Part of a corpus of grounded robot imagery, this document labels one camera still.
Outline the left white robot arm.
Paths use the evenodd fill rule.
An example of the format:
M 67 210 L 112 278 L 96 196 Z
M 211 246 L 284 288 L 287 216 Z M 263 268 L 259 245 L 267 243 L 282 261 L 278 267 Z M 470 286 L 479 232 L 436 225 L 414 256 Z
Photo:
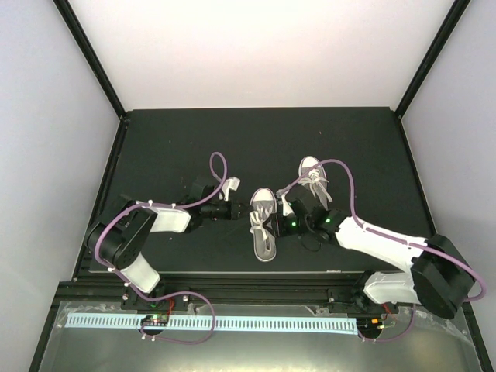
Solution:
M 248 205 L 237 201 L 240 179 L 229 177 L 222 181 L 222 188 L 197 179 L 188 195 L 174 208 L 160 206 L 154 202 L 142 202 L 120 195 L 88 227 L 83 244 L 94 253 L 100 236 L 109 223 L 132 205 L 140 208 L 123 216 L 105 234 L 100 243 L 98 256 L 120 271 L 126 284 L 139 289 L 139 300 L 149 309 L 160 308 L 166 301 L 166 290 L 158 285 L 160 275 L 142 255 L 142 249 L 152 233 L 191 233 L 206 219 L 237 220 L 247 215 Z

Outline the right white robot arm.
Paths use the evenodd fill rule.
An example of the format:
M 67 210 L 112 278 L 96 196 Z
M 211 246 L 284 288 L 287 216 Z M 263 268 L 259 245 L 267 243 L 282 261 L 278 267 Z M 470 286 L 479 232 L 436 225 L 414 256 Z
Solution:
M 385 303 L 408 303 L 453 319 L 476 282 L 468 262 L 446 236 L 407 236 L 371 225 L 340 209 L 325 208 L 300 184 L 282 195 L 281 204 L 281 211 L 270 213 L 263 224 L 274 237 L 310 236 L 396 268 L 394 273 L 368 274 L 354 290 L 353 305 L 361 312 Z

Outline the grey sneaker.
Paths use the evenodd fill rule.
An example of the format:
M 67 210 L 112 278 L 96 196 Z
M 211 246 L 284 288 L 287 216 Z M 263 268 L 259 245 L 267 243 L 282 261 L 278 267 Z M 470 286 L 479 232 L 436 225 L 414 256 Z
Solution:
M 264 223 L 277 212 L 277 199 L 270 189 L 259 188 L 253 194 L 250 206 L 250 233 L 253 236 L 254 254 L 260 262 L 270 262 L 276 257 L 277 247 L 274 234 Z
M 319 164 L 319 160 L 312 156 L 304 157 L 299 164 L 298 175 L 300 176 L 298 183 L 308 189 L 322 206 L 328 209 L 332 197 L 327 190 L 329 181 L 325 169 Z

